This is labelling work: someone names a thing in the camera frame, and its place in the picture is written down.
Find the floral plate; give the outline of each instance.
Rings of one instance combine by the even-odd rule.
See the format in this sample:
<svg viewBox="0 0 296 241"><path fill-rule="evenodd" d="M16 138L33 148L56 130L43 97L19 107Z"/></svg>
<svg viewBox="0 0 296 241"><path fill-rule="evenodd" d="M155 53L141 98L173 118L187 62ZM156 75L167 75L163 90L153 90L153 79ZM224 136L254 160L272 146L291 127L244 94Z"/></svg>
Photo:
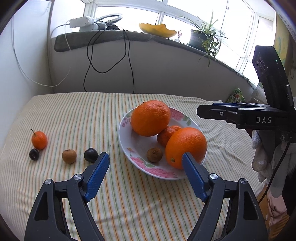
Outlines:
<svg viewBox="0 0 296 241"><path fill-rule="evenodd" d="M174 108L169 108L171 113L169 126L180 126L182 128L194 127L201 131L199 126L188 116ZM134 109L130 110L122 118L118 130L120 146L131 163L143 172L160 179L178 180L186 178L184 170L178 170L167 163L165 159L165 149L157 142L157 135L143 137L133 131L131 127L131 114L133 111ZM158 147L163 151L163 157L158 163L149 162L146 157L147 151L153 147Z"/></svg>

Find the orange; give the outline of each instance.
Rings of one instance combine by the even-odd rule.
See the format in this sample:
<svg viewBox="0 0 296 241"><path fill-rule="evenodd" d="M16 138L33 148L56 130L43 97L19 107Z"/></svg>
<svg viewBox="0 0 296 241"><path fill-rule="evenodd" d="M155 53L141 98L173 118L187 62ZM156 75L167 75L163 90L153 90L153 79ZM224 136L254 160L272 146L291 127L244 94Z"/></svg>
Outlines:
<svg viewBox="0 0 296 241"><path fill-rule="evenodd" d="M38 150L43 150L47 145L46 135L42 131L34 132L32 129L31 131L33 131L33 136L31 139L33 146Z"/></svg>
<svg viewBox="0 0 296 241"><path fill-rule="evenodd" d="M175 131L178 131L178 130L182 129L182 128L179 127L179 126L172 126L172 128L173 128Z"/></svg>
<svg viewBox="0 0 296 241"><path fill-rule="evenodd" d="M185 127L171 136L165 147L167 162L182 170L182 156L185 152L190 152L198 163L203 160L207 152L207 140L201 131Z"/></svg>
<svg viewBox="0 0 296 241"><path fill-rule="evenodd" d="M134 109L131 126L140 136L151 137L160 133L170 121L170 109L158 100L149 100Z"/></svg>
<svg viewBox="0 0 296 241"><path fill-rule="evenodd" d="M172 128L167 126L162 132L157 135L157 142L161 144L163 147L166 146L168 140L176 131Z"/></svg>

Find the spider plant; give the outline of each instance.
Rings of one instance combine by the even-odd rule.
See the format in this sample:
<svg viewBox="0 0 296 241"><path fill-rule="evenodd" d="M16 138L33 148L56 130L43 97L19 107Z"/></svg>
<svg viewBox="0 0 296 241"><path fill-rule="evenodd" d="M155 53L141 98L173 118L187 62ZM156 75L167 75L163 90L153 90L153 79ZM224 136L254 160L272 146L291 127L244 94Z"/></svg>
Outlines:
<svg viewBox="0 0 296 241"><path fill-rule="evenodd" d="M200 38L202 41L202 47L205 48L206 54L199 59L200 61L203 57L207 56L208 58L207 67L210 66L210 56L212 56L216 60L216 55L219 52L221 47L222 38L226 38L225 36L223 36L224 35L223 32L213 27L214 24L218 21L217 19L215 22L213 22L213 16L214 16L214 10L212 11L211 21L209 23L204 23L202 21L201 25L198 25L197 23L191 21L190 19L183 17L189 20L197 28L197 30L194 31L194 33L205 34L207 36L207 40L205 41Z"/></svg>

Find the plant pot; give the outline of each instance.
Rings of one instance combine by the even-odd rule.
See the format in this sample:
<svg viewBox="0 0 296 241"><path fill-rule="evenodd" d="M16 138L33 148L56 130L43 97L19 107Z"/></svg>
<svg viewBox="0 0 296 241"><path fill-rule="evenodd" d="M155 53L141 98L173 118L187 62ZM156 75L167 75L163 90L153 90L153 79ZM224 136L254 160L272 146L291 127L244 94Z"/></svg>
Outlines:
<svg viewBox="0 0 296 241"><path fill-rule="evenodd" d="M202 46L203 42L202 41L206 41L208 36L204 33L197 33L194 32L195 30L191 30L191 37L189 40L189 45L192 47L195 47L199 50L202 50L205 52L205 48Z"/></svg>

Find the screw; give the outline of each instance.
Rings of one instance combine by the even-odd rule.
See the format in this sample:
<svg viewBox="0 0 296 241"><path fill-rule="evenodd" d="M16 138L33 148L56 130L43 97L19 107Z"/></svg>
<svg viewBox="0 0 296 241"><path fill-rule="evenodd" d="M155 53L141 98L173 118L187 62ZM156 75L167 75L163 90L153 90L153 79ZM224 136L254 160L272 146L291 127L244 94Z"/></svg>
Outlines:
<svg viewBox="0 0 296 241"><path fill-rule="evenodd" d="M79 180L79 179L81 179L81 178L82 178L81 174L76 174L76 175L74 175L74 179L75 179L75 180Z"/></svg>
<svg viewBox="0 0 296 241"><path fill-rule="evenodd" d="M247 181L246 179L242 178L242 179L241 179L241 183L242 183L242 184L247 184L248 181Z"/></svg>
<svg viewBox="0 0 296 241"><path fill-rule="evenodd" d="M210 175L210 178L216 180L216 179L218 178L218 175L215 174L215 173L212 173L212 174Z"/></svg>
<svg viewBox="0 0 296 241"><path fill-rule="evenodd" d="M52 182L51 179L46 179L45 182L44 182L44 184L45 184L45 185L48 185L48 184L51 184L51 182Z"/></svg>

